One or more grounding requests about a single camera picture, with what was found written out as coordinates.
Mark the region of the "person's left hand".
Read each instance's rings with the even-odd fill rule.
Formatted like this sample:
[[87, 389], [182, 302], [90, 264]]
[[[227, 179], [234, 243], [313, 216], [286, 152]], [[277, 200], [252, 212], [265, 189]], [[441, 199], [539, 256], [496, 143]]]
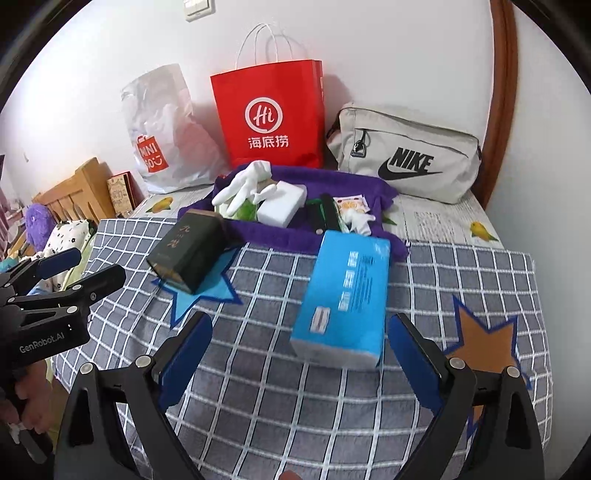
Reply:
[[22, 423], [27, 429], [37, 433], [48, 431], [52, 423], [52, 386], [47, 379], [47, 361], [38, 361], [26, 368], [24, 376], [16, 383], [15, 392], [19, 399], [25, 400], [24, 412], [19, 414], [8, 400], [1, 401], [1, 420], [11, 424]]

